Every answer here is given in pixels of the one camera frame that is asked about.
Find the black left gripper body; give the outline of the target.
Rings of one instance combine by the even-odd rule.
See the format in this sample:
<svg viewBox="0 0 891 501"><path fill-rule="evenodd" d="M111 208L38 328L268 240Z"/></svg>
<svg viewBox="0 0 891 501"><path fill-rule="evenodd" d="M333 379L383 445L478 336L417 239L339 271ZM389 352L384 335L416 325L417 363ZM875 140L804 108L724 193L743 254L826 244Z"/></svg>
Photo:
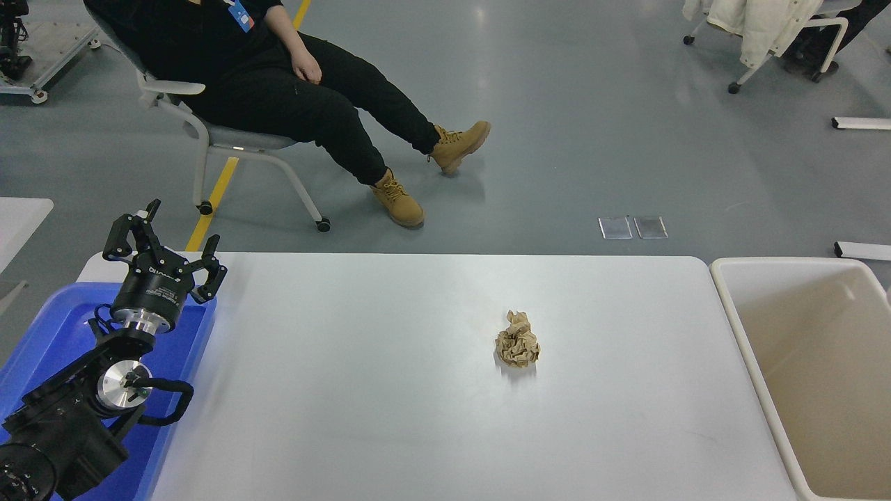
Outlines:
<svg viewBox="0 0 891 501"><path fill-rule="evenodd" d="M192 288L192 279L175 273L187 259L165 250L160 260L161 264L156 263L149 253L138 253L134 257L112 302L114 321L122 323L127 313L146 310L162 318L165 326L178 323Z"/></svg>

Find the person's left hand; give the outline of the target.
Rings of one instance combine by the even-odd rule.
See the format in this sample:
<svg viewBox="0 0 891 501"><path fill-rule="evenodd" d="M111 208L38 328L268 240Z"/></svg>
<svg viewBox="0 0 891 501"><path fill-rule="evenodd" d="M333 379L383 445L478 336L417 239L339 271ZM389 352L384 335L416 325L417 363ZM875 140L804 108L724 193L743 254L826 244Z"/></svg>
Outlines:
<svg viewBox="0 0 891 501"><path fill-rule="evenodd" d="M294 51L290 60L292 69L299 79L313 85L321 84L322 70L312 54L308 51Z"/></svg>

